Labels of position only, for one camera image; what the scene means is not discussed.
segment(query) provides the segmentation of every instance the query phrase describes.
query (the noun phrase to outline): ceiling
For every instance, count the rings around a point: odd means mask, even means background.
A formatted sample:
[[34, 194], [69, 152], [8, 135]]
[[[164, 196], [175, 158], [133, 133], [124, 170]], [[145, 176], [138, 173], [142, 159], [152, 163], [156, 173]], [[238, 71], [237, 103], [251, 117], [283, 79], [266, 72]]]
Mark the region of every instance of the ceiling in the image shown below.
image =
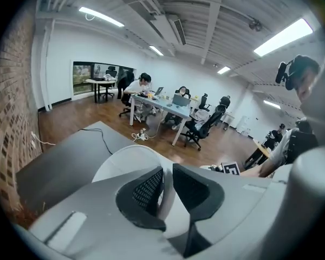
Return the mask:
[[[87, 21], [80, 7], [91, 8], [123, 23], [123, 29], [96, 18]], [[228, 66], [223, 76], [240, 76], [254, 85], [260, 98], [279, 103], [293, 118], [301, 117], [300, 103], [294, 92], [274, 84], [281, 61], [305, 54], [322, 63], [325, 37], [320, 25], [302, 0], [39, 0], [38, 18], [93, 28], [155, 56], [149, 45], [165, 56], [199, 61], [216, 73]], [[156, 15], [177, 15], [185, 35], [185, 45], [166, 41], [152, 24]], [[303, 17], [314, 33], [263, 57], [253, 50], [276, 33]], [[261, 31], [251, 30], [254, 19]]]

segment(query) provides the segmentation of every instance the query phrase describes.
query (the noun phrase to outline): laptop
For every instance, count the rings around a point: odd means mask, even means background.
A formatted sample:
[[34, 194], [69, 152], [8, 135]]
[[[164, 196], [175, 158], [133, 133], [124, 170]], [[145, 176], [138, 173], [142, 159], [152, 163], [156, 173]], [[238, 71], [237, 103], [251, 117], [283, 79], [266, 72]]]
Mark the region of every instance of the laptop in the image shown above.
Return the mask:
[[188, 106], [190, 103], [190, 99], [185, 98], [183, 96], [180, 96], [178, 94], [175, 94], [172, 100], [173, 104], [176, 104], [178, 106], [184, 107], [184, 106]]
[[164, 87], [160, 87], [158, 88], [158, 90], [156, 91], [155, 95], [159, 95], [161, 93], [161, 91], [163, 90]]

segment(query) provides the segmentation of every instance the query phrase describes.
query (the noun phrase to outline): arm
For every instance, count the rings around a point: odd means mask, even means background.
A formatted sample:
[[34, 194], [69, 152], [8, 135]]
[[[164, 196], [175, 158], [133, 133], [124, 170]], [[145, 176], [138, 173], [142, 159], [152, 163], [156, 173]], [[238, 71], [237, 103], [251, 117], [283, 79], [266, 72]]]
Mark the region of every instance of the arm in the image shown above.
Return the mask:
[[129, 89], [125, 89], [125, 90], [124, 90], [124, 93], [125, 93], [125, 94], [137, 94], [138, 92], [135, 92], [135, 91], [133, 91], [133, 90], [129, 90]]
[[259, 166], [255, 166], [247, 171], [241, 172], [241, 176], [246, 177], [267, 177], [278, 168], [270, 159], [267, 159]]
[[270, 158], [259, 166], [255, 166], [247, 171], [241, 172], [241, 176], [247, 177], [267, 177], [273, 171], [284, 165], [287, 160], [286, 151], [288, 150], [291, 130], [288, 131], [282, 141], [270, 154]]
[[140, 93], [137, 91], [137, 88], [135, 88], [135, 81], [133, 81], [126, 89], [124, 90], [125, 94], [137, 94]]

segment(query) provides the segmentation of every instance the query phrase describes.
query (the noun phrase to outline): wooden floor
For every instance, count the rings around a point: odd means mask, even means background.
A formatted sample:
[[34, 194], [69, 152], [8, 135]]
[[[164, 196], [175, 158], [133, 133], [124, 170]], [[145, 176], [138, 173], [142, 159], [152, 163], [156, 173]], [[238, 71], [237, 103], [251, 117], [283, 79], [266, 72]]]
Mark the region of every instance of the wooden floor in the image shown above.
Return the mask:
[[[65, 102], [54, 106], [51, 112], [39, 114], [40, 134], [42, 141], [57, 144], [71, 134], [90, 124], [102, 121], [122, 135], [132, 139], [132, 133], [147, 128], [148, 135], [155, 135], [161, 114], [149, 116], [146, 123], [134, 121], [129, 125], [129, 114], [118, 116], [124, 106], [120, 100], [109, 99], [107, 103], [95, 104], [93, 97]], [[223, 130], [223, 124], [212, 127], [210, 135], [200, 140], [201, 151], [197, 146], [190, 144], [184, 147], [184, 137], [180, 136], [176, 145], [171, 145], [176, 131], [171, 125], [160, 125], [158, 135], [147, 141], [137, 141], [146, 145], [175, 163], [193, 166], [220, 164], [221, 162], [236, 161], [242, 169], [243, 162], [256, 149], [255, 144], [248, 137], [238, 134], [234, 129]], [[111, 140], [105, 140], [111, 147]]]

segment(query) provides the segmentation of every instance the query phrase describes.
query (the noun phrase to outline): fluorescent ceiling light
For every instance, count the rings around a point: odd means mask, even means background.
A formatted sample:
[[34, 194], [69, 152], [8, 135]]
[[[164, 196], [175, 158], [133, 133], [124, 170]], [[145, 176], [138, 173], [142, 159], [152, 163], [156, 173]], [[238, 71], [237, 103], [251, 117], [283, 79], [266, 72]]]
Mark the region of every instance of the fluorescent ceiling light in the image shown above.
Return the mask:
[[152, 49], [152, 50], [154, 50], [158, 55], [160, 55], [160, 56], [163, 56], [163, 53], [161, 53], [157, 48], [155, 48], [154, 46], [150, 46], [150, 48]]
[[308, 23], [302, 18], [279, 32], [273, 38], [266, 41], [263, 45], [254, 50], [260, 57], [278, 49], [292, 41], [313, 33]]
[[280, 107], [279, 105], [274, 104], [274, 103], [272, 103], [272, 102], [269, 102], [269, 101], [264, 100], [264, 103], [267, 104], [267, 105], [271, 105], [271, 106], [273, 106], [273, 107], [276, 107], [276, 108], [278, 108], [278, 109], [281, 109], [281, 107]]
[[230, 68], [228, 67], [223, 67], [220, 71], [218, 71], [219, 74], [223, 74], [224, 72], [227, 72], [228, 70], [230, 70]]
[[81, 7], [79, 9], [79, 11], [81, 12], [85, 12], [86, 14], [90, 14], [90, 15], [93, 15], [93, 16], [96, 16], [98, 18], [101, 18], [102, 20], [106, 20], [108, 22], [111, 22], [113, 23], [114, 25], [117, 25], [118, 27], [124, 27], [124, 24], [121, 24], [120, 22], [114, 20], [113, 18], [110, 18], [109, 16], [107, 15], [103, 15], [102, 13], [100, 12], [97, 12], [97, 11], [94, 11], [94, 10], [90, 10], [88, 8], [85, 8], [85, 7]]

